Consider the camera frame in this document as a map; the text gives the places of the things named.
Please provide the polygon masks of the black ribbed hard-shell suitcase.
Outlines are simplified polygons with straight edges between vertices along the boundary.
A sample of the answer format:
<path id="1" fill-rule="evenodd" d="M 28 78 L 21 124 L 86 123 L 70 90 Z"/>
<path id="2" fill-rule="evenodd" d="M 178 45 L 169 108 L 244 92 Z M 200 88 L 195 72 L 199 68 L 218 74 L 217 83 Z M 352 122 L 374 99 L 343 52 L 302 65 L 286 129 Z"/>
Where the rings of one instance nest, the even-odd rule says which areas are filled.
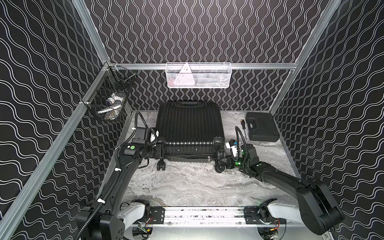
<path id="1" fill-rule="evenodd" d="M 163 158 L 172 162 L 215 162 L 225 169 L 225 133 L 220 107 L 214 102 L 168 102 L 160 106 L 156 129 L 164 141 Z"/>

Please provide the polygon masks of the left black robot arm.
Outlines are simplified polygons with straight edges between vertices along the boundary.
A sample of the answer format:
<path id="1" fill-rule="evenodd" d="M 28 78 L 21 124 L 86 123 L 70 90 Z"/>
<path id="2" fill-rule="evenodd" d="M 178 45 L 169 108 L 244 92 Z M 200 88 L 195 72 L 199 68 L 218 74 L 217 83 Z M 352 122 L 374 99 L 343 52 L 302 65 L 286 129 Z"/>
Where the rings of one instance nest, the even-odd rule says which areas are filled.
<path id="1" fill-rule="evenodd" d="M 156 128 L 134 129 L 129 139 L 117 148 L 116 167 L 102 193 L 89 210 L 79 212 L 76 240 L 124 240 L 128 227 L 137 220 L 143 222 L 149 219 L 149 203 L 130 204 L 125 213 L 120 212 L 120 204 L 142 160 L 162 158 L 164 144 Z"/>

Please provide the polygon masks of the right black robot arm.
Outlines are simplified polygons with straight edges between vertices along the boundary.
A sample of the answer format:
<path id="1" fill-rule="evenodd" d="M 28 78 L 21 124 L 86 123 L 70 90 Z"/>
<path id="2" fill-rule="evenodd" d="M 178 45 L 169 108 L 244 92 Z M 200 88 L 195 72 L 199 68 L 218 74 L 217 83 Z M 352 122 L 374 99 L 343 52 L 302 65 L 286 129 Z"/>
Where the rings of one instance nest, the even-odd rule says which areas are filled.
<path id="1" fill-rule="evenodd" d="M 302 222 L 312 233 L 322 235 L 340 224 L 345 215 L 321 181 L 309 182 L 286 174 L 271 164 L 261 162 L 251 144 L 240 146 L 235 140 L 225 143 L 226 167 L 237 168 L 243 174 L 260 182 L 273 185 L 294 197 L 298 202 L 298 222 Z"/>

